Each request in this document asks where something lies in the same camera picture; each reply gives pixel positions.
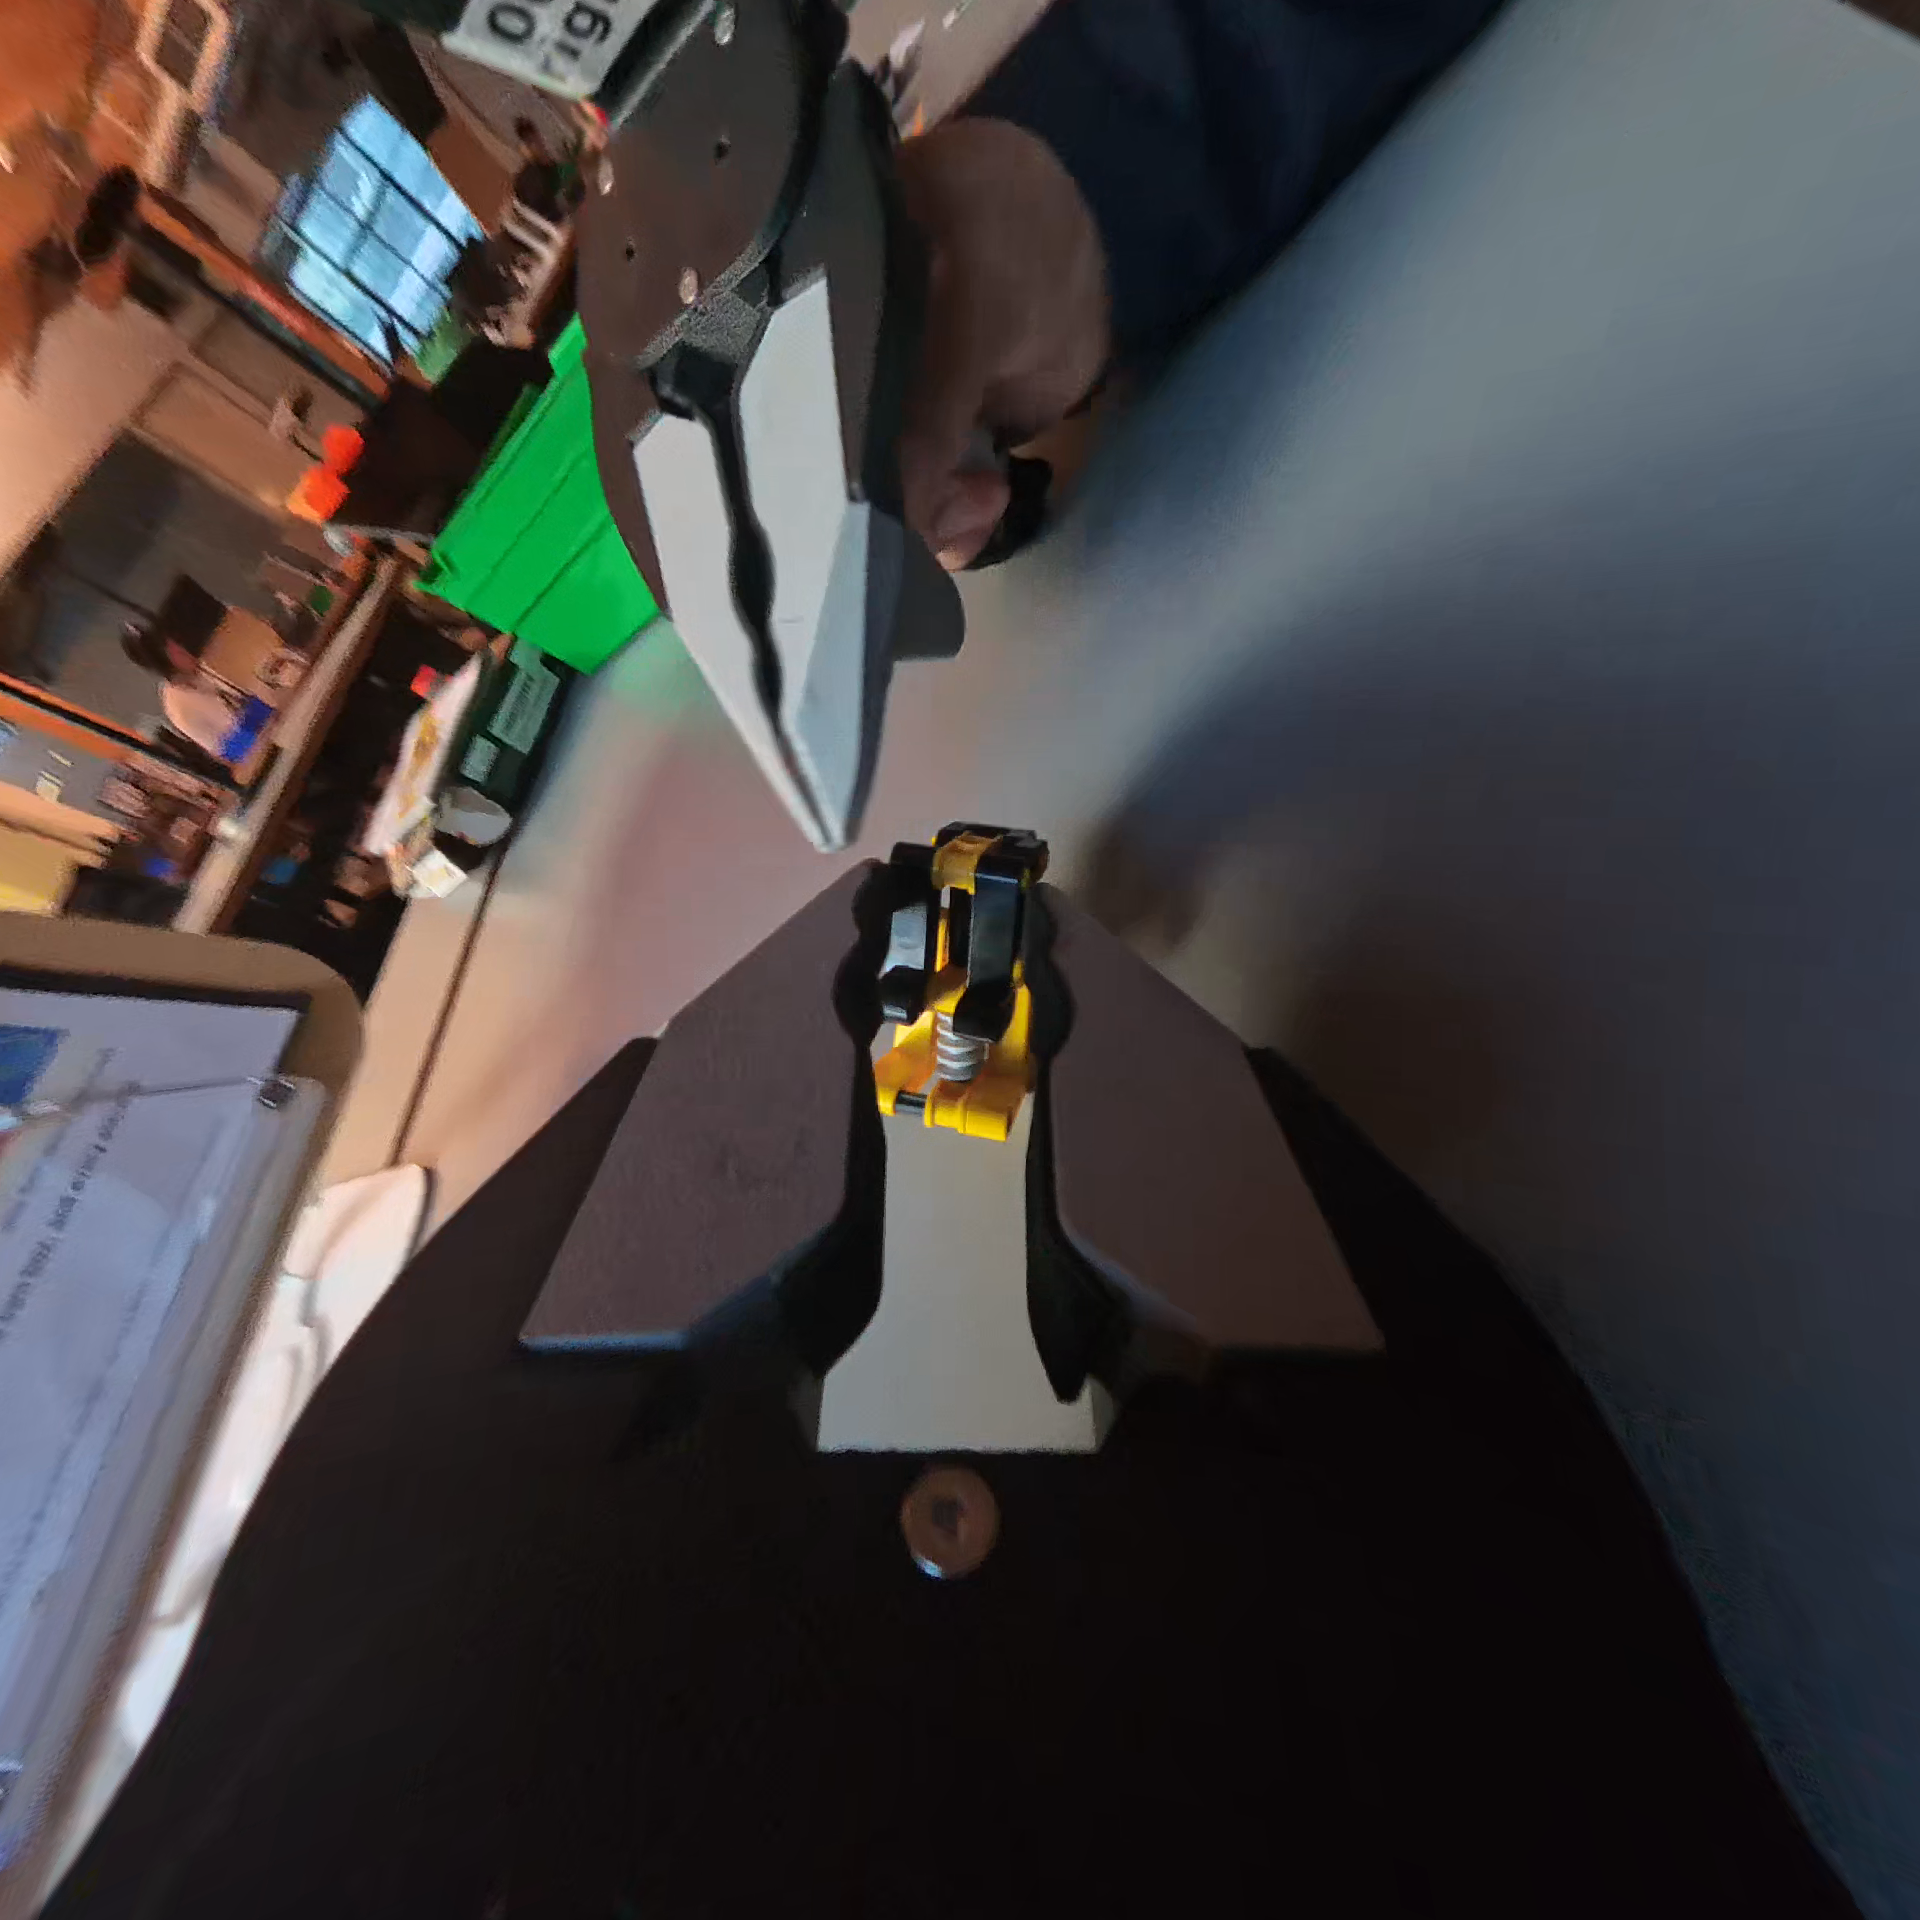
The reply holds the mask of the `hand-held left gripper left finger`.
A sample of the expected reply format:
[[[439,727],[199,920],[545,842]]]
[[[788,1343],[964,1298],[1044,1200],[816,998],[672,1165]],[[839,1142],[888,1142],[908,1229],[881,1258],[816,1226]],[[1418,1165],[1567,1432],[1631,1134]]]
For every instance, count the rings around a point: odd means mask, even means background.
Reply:
[[[659,1035],[519,1329],[539,1355],[771,1355],[826,1379],[881,1298],[876,861]]]

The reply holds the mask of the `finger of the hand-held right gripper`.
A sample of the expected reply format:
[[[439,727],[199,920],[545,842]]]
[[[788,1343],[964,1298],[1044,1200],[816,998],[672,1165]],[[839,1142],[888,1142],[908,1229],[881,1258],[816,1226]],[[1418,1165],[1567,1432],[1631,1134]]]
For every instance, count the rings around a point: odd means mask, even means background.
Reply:
[[[736,586],[736,534],[713,431],[700,418],[659,414],[636,435],[631,463],[667,621],[795,827],[816,849],[835,849],[784,741],[778,650],[750,621]]]
[[[900,531],[857,494],[838,374],[832,279],[771,315],[736,398],[752,528],[771,582],[743,616],[730,715],[815,846],[857,840],[896,669]]]

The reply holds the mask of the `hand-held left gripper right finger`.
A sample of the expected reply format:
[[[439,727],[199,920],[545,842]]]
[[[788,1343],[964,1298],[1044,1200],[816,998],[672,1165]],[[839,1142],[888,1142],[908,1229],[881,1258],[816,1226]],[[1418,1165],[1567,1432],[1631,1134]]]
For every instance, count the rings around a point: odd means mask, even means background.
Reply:
[[[1027,1317],[1054,1395],[1379,1355],[1249,1046],[1051,885],[1027,984]]]

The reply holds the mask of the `green storage bin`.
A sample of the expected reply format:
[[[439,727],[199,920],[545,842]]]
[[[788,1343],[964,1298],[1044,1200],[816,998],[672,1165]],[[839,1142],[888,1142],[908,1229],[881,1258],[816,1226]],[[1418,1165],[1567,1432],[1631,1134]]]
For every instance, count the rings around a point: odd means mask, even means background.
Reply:
[[[550,346],[546,367],[516,398],[417,584],[593,675],[659,619],[659,602],[604,491],[580,319]]]

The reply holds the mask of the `yellow black lego model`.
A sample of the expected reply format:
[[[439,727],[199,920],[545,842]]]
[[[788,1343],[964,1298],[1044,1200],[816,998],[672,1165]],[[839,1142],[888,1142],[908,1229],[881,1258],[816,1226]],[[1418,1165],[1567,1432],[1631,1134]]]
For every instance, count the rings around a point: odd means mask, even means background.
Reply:
[[[1010,1141],[1036,1082],[1027,973],[1048,864],[1034,832],[988,823],[895,848],[878,969],[895,1038],[874,1069],[883,1117]]]

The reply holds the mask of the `person's right forearm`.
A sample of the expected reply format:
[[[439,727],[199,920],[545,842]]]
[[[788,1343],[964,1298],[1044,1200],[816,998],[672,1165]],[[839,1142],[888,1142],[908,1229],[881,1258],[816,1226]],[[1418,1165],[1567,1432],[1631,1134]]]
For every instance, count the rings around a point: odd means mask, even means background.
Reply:
[[[1499,2],[1062,2],[963,99],[1034,135],[1104,249],[1114,357],[1238,295]]]

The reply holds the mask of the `person's right hand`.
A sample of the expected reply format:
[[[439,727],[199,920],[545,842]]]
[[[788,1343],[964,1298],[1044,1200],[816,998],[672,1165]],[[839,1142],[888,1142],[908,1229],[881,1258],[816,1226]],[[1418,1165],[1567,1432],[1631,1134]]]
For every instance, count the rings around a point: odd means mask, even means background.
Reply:
[[[1048,433],[1112,358],[1108,266],[1079,184],[1024,127],[953,119],[900,146],[898,181],[928,263],[898,441],[904,519],[963,571],[1012,497],[988,447]]]

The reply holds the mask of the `paned window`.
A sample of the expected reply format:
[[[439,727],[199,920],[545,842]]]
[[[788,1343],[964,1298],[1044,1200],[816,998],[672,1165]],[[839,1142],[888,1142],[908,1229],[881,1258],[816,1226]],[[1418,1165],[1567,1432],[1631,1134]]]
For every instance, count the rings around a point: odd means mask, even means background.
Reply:
[[[279,285],[390,367],[449,303],[449,279],[480,222],[426,146],[378,97],[354,103],[294,175],[259,261]]]

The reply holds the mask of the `wooden instruction board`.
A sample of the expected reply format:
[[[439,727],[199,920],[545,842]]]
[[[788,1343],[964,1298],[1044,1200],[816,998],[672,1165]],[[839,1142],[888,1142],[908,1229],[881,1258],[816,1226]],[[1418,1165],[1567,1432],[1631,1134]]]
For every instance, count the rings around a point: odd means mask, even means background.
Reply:
[[[121,1686],[115,1693],[107,1713],[98,1720],[94,1742],[87,1746],[82,1763],[67,1776],[56,1814],[38,1832],[34,1846],[22,1859],[19,1870],[4,1870],[4,1914],[32,1914],[42,1901],[46,1883],[56,1873],[67,1829],[71,1825],[75,1808],[87,1792],[89,1774],[113,1743],[113,1720],[116,1717],[120,1698],[129,1685],[129,1673],[135,1665],[137,1641],[143,1638],[143,1630],[155,1605],[160,1579],[177,1552],[185,1521],[185,1505],[202,1472],[210,1427],[239,1371],[239,1362],[244,1355],[257,1319],[271,1298],[272,1283],[278,1282],[287,1243],[295,1231],[308,1195],[313,1193],[336,1111],[356,1067],[363,1016],[354,994],[323,962],[316,962],[299,950],[271,943],[248,943],[217,935],[192,935],[175,928],[115,925],[94,918],[38,918],[8,911],[2,957],[4,970],[19,969],[30,976],[75,977],[87,990],[155,990],[250,998],[299,994],[306,998],[306,1010],[272,1082],[282,1079],[306,1080],[321,1086],[327,1095],[327,1117],[323,1121],[321,1147],[308,1173],[303,1207],[290,1222],[283,1245],[279,1247],[278,1273],[257,1306],[248,1329],[248,1342],[233,1355],[231,1376],[206,1425],[204,1450],[199,1453],[198,1469],[182,1502],[175,1547],[152,1584],[148,1605],[137,1623],[137,1634],[129,1641],[129,1665],[121,1673]]]

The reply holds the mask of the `long wooden-edged table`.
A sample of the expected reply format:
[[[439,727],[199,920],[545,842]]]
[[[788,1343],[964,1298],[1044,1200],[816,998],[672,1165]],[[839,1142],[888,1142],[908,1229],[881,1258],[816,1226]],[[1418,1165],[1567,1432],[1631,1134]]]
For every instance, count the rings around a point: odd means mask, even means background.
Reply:
[[[268,866],[282,830],[294,817],[304,783],[327,746],[352,687],[369,669],[378,638],[415,578],[417,563],[392,553],[371,566],[354,598],[336,607],[327,642],[304,675],[295,699],[274,727],[272,765],[252,783],[248,802],[233,814],[235,825],[209,842],[192,882],[185,887],[175,929],[192,935],[226,933]]]

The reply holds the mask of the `clear acrylic holder bar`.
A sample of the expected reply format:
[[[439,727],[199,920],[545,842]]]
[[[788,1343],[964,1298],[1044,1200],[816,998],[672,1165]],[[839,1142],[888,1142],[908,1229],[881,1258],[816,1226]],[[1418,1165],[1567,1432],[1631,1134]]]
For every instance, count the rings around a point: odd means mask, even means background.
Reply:
[[[279,1121],[272,1162],[248,1182],[231,1250],[194,1262],[160,1327],[75,1553],[42,1594],[32,1664],[12,1689],[2,1631],[4,1870],[19,1870],[34,1846],[121,1689],[129,1641],[175,1547],[206,1425],[303,1207],[329,1098],[294,1079],[271,1082],[271,1096]]]

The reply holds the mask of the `printed instruction sheet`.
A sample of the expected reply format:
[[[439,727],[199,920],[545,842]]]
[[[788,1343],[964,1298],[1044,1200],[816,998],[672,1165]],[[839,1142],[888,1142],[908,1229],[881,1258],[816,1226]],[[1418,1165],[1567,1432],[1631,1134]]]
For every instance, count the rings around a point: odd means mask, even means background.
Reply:
[[[160,1327],[272,1162],[306,998],[87,990],[4,970],[2,1631],[32,1664]]]

